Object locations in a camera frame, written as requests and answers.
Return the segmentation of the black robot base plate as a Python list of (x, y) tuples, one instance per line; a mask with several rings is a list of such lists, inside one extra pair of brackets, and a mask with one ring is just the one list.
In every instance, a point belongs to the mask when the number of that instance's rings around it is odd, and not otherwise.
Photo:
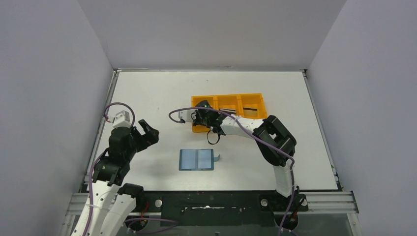
[(293, 200), (275, 190), (252, 191), (145, 191), (133, 216), (124, 225), (139, 234), (150, 228), (149, 217), (161, 227), (279, 226), (294, 229), (298, 214), (309, 210), (306, 196)]

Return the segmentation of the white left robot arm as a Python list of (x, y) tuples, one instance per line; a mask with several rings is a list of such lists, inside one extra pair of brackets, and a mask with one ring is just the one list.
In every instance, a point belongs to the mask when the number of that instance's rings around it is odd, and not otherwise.
[(144, 188), (123, 181), (135, 154), (159, 141), (157, 129), (143, 119), (138, 123), (143, 134), (134, 125), (114, 128), (108, 147), (92, 164), (89, 195), (73, 236), (115, 236), (129, 213), (147, 205)]

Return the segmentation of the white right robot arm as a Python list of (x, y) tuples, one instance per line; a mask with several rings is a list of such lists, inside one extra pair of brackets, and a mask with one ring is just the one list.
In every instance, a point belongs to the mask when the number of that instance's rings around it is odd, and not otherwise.
[(204, 126), (220, 136), (236, 135), (256, 142), (262, 157), (273, 166), (276, 191), (283, 197), (297, 189), (293, 168), (297, 144), (294, 136), (275, 116), (251, 119), (215, 110), (208, 101), (200, 102), (190, 112), (183, 112), (183, 121)]

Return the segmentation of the blue leather card holder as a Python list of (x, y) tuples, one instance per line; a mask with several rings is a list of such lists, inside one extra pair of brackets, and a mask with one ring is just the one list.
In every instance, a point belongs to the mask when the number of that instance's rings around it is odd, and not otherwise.
[(179, 171), (212, 171), (220, 155), (213, 149), (181, 149), (179, 151)]

